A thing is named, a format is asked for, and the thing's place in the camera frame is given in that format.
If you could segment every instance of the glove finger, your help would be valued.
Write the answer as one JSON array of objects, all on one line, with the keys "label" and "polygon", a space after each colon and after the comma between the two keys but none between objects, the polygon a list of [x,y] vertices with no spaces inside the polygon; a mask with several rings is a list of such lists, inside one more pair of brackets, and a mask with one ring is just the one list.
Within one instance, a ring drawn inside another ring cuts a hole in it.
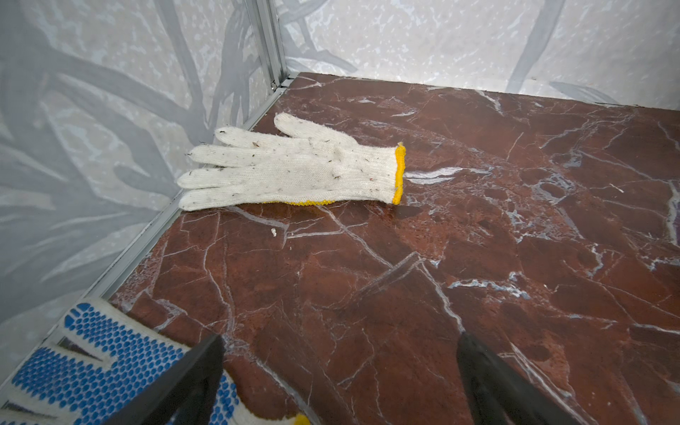
[{"label": "glove finger", "polygon": [[307,140],[264,133],[253,133],[252,131],[246,131],[231,126],[215,130],[215,137],[225,145],[248,149],[262,148],[276,150],[278,148],[291,148],[301,142],[307,143]]},{"label": "glove finger", "polygon": [[220,188],[206,188],[189,190],[180,199],[180,208],[184,211],[197,209],[228,207],[240,203],[260,202],[259,195],[247,194],[243,186],[227,186]]},{"label": "glove finger", "polygon": [[214,164],[221,167],[249,167],[278,155],[274,151],[226,146],[200,145],[188,153],[192,160],[201,164]]},{"label": "glove finger", "polygon": [[291,137],[310,138],[327,143],[332,143],[344,148],[358,145],[353,137],[316,124],[312,121],[303,120],[290,114],[278,114],[274,117],[274,125],[282,133]]},{"label": "glove finger", "polygon": [[245,170],[238,168],[200,168],[184,173],[177,179],[177,184],[183,189],[203,189],[233,186],[248,181]]},{"label": "glove finger", "polygon": [[362,194],[354,188],[337,190],[311,189],[300,191],[256,193],[247,186],[231,186],[226,188],[208,188],[190,190],[180,199],[180,208],[185,211],[196,211],[205,208],[228,207],[242,203],[284,202],[294,205],[324,205],[335,201],[352,199],[375,199],[384,202],[384,197],[376,192],[375,196]]}]

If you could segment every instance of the glove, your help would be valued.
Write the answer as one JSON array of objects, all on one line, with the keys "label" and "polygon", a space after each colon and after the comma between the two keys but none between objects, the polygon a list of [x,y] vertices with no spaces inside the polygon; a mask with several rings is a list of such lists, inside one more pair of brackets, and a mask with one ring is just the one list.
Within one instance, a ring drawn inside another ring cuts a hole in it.
[{"label": "glove", "polygon": [[[0,409],[0,424],[98,425],[189,350],[100,299],[76,305],[55,332],[67,343],[43,343],[25,360],[3,393],[3,402],[14,409]],[[210,425],[309,425],[309,420],[256,417],[223,371]]]},{"label": "glove", "polygon": [[274,124],[290,137],[217,129],[226,146],[201,145],[191,158],[218,168],[189,171],[177,184],[189,190],[187,211],[241,203],[325,205],[349,199],[399,204],[406,148],[363,146],[339,131],[278,114]]}]

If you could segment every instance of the gray patterned wall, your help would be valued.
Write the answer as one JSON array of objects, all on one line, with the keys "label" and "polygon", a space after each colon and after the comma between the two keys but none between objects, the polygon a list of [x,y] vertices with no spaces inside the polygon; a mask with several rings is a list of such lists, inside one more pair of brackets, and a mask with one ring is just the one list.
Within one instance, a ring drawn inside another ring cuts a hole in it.
[{"label": "gray patterned wall", "polygon": [[242,0],[0,4],[0,379],[268,96]]},{"label": "gray patterned wall", "polygon": [[680,109],[678,0],[276,0],[289,68]]}]

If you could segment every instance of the yellow glove edge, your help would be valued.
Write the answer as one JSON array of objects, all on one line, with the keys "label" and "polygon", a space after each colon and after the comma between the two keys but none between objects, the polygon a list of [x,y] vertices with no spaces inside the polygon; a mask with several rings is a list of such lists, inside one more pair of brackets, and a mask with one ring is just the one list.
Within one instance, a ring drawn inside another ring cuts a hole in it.
[{"label": "yellow glove edge", "polygon": [[335,201],[329,201],[324,199],[323,201],[303,201],[303,202],[283,202],[283,201],[265,201],[262,203],[287,203],[289,205],[328,205],[329,203],[334,203]]},{"label": "yellow glove edge", "polygon": [[401,202],[401,195],[404,194],[404,170],[406,169],[406,147],[401,142],[399,142],[399,146],[396,147],[394,155],[396,156],[396,175],[394,182],[396,192],[394,192],[392,203],[399,205],[399,202]]},{"label": "yellow glove edge", "polygon": [[293,425],[310,425],[310,423],[309,419],[307,419],[307,416],[298,413],[298,415],[295,417]]}]

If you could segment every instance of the red marble floor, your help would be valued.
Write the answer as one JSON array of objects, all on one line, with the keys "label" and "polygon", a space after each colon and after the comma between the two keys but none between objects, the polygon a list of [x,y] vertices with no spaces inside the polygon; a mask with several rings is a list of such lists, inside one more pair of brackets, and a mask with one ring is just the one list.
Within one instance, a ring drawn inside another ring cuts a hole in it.
[{"label": "red marble floor", "polygon": [[112,299],[221,334],[254,413],[470,424],[468,330],[583,424],[680,423],[680,112],[315,74],[277,112],[403,142],[403,204],[182,214]]}]

